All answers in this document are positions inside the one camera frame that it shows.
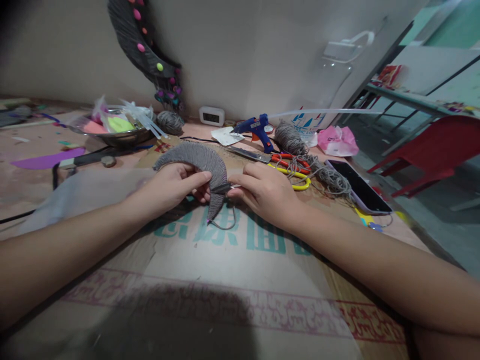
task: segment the plastic bottle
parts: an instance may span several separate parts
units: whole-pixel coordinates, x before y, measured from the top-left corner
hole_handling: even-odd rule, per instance
[[[368,36],[366,45],[355,45],[361,37]],[[352,61],[372,44],[375,34],[363,31],[352,39],[341,42],[330,41],[319,63],[311,73],[311,79],[300,94],[304,109],[328,109],[338,90],[353,71]],[[311,148],[317,145],[317,131],[320,130],[325,113],[301,113],[290,119],[301,139]]]

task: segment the phone case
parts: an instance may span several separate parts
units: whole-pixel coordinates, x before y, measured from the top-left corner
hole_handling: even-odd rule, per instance
[[[358,174],[358,176],[363,180],[363,177],[362,177],[348,162],[346,162],[346,161],[344,161],[344,162],[347,163],[348,166],[350,166],[350,168],[351,168],[354,172],[356,172],[356,173]],[[333,170],[337,171],[337,170],[334,168],[334,166],[330,163],[329,160],[326,160],[326,161],[325,161],[325,164],[326,164],[328,167],[332,168]],[[366,181],[365,181],[365,184],[367,184],[370,189],[372,188]],[[364,202],[362,201],[362,199],[360,199],[360,197],[359,197],[353,190],[352,190],[352,192],[351,192],[351,197],[352,197],[353,200],[356,202],[356,204],[358,205],[358,207],[359,207],[365,214],[369,214],[369,215],[387,215],[387,214],[390,214],[390,213],[391,213],[391,211],[377,211],[377,210],[369,209],[369,208],[364,204]]]

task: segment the blue glue gun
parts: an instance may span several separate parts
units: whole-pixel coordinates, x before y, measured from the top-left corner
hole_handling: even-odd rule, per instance
[[[272,145],[267,133],[265,132],[265,126],[269,124],[269,117],[267,114],[261,114],[260,118],[249,118],[248,120],[238,124],[230,133],[248,133],[251,132],[251,140],[260,140],[263,144],[263,152],[270,154],[274,146]]]

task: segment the pink bead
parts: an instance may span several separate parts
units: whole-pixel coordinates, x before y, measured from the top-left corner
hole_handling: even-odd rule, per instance
[[[140,11],[138,11],[137,9],[134,9],[133,10],[133,16],[135,17],[135,19],[137,20],[140,20],[142,18],[142,15],[140,15]]]

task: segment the red plastic chair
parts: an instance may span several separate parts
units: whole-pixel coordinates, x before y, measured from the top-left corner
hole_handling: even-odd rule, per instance
[[[424,176],[414,183],[394,192],[393,198],[408,193],[411,198],[441,179],[451,177],[454,168],[480,154],[480,120],[469,116],[446,116],[430,125],[403,147],[388,155],[385,160],[368,170],[376,169],[397,160],[380,175],[388,176],[414,165],[424,171]]]

